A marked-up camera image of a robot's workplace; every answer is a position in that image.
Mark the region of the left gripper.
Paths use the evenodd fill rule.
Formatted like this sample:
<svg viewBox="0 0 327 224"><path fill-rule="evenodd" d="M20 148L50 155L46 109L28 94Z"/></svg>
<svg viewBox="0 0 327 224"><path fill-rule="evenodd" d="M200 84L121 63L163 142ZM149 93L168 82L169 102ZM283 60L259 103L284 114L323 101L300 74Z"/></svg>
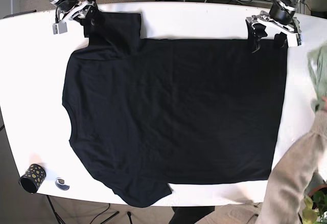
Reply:
<svg viewBox="0 0 327 224"><path fill-rule="evenodd" d="M279 30L273 40L274 49L287 49L302 45L299 21L294 17L295 8L282 2L272 5L270 11L261 11L258 15L246 18L248 38L247 43L251 53L261 47L261 39L267 37L266 28Z"/></svg>

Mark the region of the person's second hand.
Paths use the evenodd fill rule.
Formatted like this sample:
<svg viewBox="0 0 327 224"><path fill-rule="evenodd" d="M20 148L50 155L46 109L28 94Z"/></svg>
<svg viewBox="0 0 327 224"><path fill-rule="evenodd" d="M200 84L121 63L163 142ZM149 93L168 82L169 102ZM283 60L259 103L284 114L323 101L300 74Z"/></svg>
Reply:
<svg viewBox="0 0 327 224"><path fill-rule="evenodd" d="M316 111L327 111L327 97L323 96L321 98L318 98L317 103L315 105Z"/></svg>

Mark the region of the beige sweater sleeve forearm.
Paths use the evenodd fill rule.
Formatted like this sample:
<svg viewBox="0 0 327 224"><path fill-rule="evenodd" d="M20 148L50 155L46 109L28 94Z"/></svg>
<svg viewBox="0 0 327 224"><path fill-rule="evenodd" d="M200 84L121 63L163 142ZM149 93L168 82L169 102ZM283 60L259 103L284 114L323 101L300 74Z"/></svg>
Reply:
<svg viewBox="0 0 327 224"><path fill-rule="evenodd" d="M264 201L218 207L199 223L299 223L306 187L326 152L326 111L315 115L310 131L283 155L268 178Z"/></svg>

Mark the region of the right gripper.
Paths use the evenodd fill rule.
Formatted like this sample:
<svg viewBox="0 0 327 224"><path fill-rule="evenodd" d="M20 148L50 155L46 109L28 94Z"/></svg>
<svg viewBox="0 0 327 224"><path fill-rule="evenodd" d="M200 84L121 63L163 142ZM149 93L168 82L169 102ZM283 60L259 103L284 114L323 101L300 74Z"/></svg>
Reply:
<svg viewBox="0 0 327 224"><path fill-rule="evenodd" d="M89 38L97 27L103 24L103 15L99 11L96 0L85 0L79 2L67 12L60 9L60 3L55 11L55 23L52 25L53 34L62 34L67 32L67 22L75 20L82 21L84 37Z"/></svg>

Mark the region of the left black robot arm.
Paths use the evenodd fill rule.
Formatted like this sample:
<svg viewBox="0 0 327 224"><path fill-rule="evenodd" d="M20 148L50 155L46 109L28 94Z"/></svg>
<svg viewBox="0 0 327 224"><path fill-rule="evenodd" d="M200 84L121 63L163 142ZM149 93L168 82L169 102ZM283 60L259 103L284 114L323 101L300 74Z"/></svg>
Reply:
<svg viewBox="0 0 327 224"><path fill-rule="evenodd" d="M271 0L272 7L267 13L246 18L248 45L252 53L261 46L261 39L267 37L266 28L275 28L279 33L274 37L274 44L282 48L285 44L298 47L302 44L301 30L298 19L294 16L298 5L303 0Z"/></svg>

